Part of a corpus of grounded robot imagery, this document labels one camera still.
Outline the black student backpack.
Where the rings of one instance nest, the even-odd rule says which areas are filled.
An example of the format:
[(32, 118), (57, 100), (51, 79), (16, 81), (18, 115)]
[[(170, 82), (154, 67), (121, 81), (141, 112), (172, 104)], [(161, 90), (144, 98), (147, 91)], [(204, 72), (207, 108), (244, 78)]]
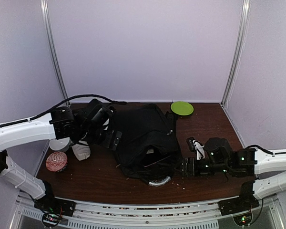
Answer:
[[(151, 187), (167, 184), (183, 157), (176, 137), (176, 116), (163, 113), (156, 104), (117, 111), (109, 130), (122, 132), (114, 152), (118, 167), (127, 178), (138, 179)], [(169, 158), (149, 167), (142, 165), (148, 149), (157, 149)]]

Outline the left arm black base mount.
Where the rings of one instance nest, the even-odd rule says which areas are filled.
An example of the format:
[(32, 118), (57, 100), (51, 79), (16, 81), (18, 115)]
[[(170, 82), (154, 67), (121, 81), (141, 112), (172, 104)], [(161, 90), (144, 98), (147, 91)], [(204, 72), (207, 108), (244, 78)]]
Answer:
[(32, 199), (34, 207), (43, 213), (54, 213), (59, 216), (72, 217), (75, 211), (76, 203), (70, 200), (60, 198), (49, 198), (44, 196), (40, 199)]

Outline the black smartphone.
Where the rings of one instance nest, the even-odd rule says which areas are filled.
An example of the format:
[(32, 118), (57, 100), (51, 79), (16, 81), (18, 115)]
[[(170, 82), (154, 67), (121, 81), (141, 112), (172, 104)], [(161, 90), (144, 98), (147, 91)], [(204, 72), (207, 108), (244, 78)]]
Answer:
[(142, 165), (144, 167), (149, 167), (169, 157), (170, 155), (162, 155), (159, 150), (151, 148), (147, 150), (146, 155), (142, 160)]

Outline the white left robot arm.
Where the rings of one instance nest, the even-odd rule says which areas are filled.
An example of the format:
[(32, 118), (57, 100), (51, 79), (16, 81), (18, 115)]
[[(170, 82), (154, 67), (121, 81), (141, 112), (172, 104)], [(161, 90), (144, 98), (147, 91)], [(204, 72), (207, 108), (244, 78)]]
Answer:
[(8, 150), (48, 142), (52, 149), (71, 148), (78, 160), (86, 160), (90, 145), (115, 150), (122, 133), (109, 129), (114, 109), (97, 99), (79, 110), (55, 106), (50, 110), (22, 120), (0, 124), (0, 177), (28, 193), (49, 212), (59, 208), (51, 185), (28, 173), (16, 164)]

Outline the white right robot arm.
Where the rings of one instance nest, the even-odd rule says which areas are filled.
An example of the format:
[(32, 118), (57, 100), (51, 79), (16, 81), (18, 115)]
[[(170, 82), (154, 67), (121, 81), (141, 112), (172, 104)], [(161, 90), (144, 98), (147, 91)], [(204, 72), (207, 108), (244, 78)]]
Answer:
[(218, 137), (208, 139), (205, 144), (192, 137), (186, 142), (196, 157), (183, 159), (180, 170), (184, 177), (216, 173), (236, 178), (255, 177), (241, 186), (235, 199), (238, 210), (246, 210), (253, 200), (286, 190), (286, 149), (267, 150), (250, 145), (234, 151), (227, 139)]

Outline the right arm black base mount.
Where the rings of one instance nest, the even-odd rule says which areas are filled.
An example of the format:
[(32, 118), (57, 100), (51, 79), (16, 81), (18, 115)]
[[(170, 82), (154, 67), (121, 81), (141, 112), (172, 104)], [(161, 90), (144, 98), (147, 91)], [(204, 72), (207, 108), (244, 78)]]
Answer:
[(236, 197), (218, 202), (222, 216), (248, 211), (259, 205), (259, 201), (254, 197)]

